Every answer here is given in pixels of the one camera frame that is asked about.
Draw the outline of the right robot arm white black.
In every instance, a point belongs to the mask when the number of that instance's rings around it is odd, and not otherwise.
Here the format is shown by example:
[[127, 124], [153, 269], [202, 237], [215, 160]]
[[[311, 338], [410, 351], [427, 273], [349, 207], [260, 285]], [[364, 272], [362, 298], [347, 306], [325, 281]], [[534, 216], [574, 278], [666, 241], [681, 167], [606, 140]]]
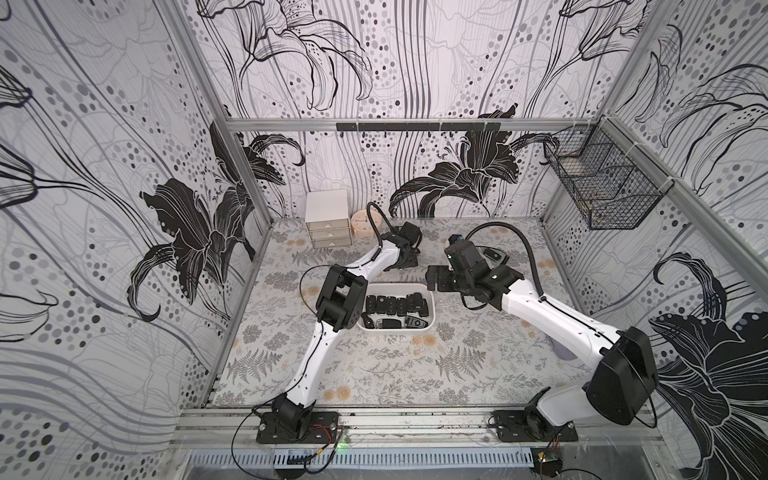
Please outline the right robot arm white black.
[[600, 416], [631, 424], [659, 384], [649, 337], [636, 327], [621, 330], [557, 300], [543, 289], [530, 243], [523, 242], [528, 275], [504, 262], [490, 266], [469, 238], [453, 235], [444, 254], [454, 291], [530, 323], [589, 369], [590, 377], [541, 390], [526, 405], [530, 429], [561, 427]]

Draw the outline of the black car key front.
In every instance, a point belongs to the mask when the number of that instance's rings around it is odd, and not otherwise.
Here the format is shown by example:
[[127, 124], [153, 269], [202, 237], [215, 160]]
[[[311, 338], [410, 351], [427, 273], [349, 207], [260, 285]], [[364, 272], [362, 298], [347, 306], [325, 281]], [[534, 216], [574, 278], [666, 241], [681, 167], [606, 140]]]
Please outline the black car key front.
[[386, 314], [390, 316], [397, 315], [397, 298], [396, 297], [390, 296], [387, 298]]

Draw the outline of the black silver mercedes key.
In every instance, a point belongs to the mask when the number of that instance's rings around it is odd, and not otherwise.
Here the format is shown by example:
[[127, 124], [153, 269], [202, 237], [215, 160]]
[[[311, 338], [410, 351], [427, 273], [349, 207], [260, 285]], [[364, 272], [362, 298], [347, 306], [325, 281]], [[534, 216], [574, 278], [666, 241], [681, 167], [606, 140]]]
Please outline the black silver mercedes key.
[[361, 315], [361, 318], [363, 320], [364, 326], [367, 329], [375, 329], [376, 328], [375, 322], [373, 321], [373, 319], [368, 314], [363, 313]]

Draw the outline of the silver black bmw key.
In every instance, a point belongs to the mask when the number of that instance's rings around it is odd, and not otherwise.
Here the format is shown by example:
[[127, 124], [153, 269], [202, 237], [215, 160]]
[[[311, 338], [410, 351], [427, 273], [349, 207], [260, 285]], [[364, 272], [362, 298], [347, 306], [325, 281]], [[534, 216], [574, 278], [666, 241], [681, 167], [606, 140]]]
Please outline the silver black bmw key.
[[406, 316], [403, 324], [407, 329], [426, 329], [429, 327], [429, 323], [426, 320], [413, 316]]

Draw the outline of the black key fob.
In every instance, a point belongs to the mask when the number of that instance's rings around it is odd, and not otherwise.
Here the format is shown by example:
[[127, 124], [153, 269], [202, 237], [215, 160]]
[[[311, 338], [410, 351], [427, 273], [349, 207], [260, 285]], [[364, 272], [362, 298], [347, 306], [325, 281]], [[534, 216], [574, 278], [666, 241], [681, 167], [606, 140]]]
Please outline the black key fob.
[[381, 321], [382, 329], [400, 330], [403, 328], [402, 321], [399, 319], [383, 319]]

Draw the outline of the black car key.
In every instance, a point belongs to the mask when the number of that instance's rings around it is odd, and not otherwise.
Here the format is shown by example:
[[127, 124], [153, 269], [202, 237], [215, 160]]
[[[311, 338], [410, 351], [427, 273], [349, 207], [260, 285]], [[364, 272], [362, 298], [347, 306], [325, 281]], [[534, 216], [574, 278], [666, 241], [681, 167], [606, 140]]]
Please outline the black car key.
[[390, 296], [387, 298], [386, 314], [390, 316], [397, 315], [397, 298], [396, 297]]
[[406, 298], [397, 299], [397, 316], [404, 317], [408, 313], [408, 300]]
[[388, 299], [386, 296], [378, 296], [376, 298], [376, 313], [386, 314], [388, 310]]
[[419, 316], [421, 318], [428, 318], [429, 317], [429, 315], [430, 315], [429, 303], [427, 302], [426, 299], [422, 300], [422, 304], [421, 304], [421, 306], [420, 306], [420, 308], [418, 310], [418, 313], [419, 313]]
[[502, 258], [502, 255], [492, 248], [484, 248], [483, 254], [493, 261], [499, 261]]

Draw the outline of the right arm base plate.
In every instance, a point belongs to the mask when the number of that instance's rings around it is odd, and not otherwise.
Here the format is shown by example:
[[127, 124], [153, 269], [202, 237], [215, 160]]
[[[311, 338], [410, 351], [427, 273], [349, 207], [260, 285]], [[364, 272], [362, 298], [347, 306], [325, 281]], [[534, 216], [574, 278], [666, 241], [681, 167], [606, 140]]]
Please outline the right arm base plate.
[[537, 413], [524, 410], [494, 410], [487, 423], [497, 439], [505, 443], [576, 442], [579, 437], [573, 423], [552, 426]]

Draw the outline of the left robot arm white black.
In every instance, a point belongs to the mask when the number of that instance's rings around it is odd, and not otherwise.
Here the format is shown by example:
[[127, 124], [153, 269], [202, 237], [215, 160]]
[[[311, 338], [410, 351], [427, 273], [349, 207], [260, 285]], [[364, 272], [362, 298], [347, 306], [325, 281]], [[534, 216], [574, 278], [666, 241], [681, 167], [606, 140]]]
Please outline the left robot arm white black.
[[422, 240], [411, 222], [377, 236], [377, 245], [350, 265], [329, 267], [316, 300], [316, 323], [304, 358], [287, 390], [271, 409], [285, 423], [306, 417], [317, 400], [320, 378], [345, 332], [363, 313], [369, 282], [383, 272], [417, 265]]

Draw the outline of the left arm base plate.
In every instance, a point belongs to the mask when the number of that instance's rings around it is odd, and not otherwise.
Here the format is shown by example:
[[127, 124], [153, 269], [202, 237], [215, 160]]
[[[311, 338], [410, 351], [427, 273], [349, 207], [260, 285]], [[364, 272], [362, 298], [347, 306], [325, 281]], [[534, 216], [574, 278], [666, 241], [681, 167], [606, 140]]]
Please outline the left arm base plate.
[[256, 436], [259, 444], [332, 444], [338, 436], [339, 413], [337, 411], [312, 411], [301, 419], [296, 427], [287, 427], [277, 413], [266, 412]]

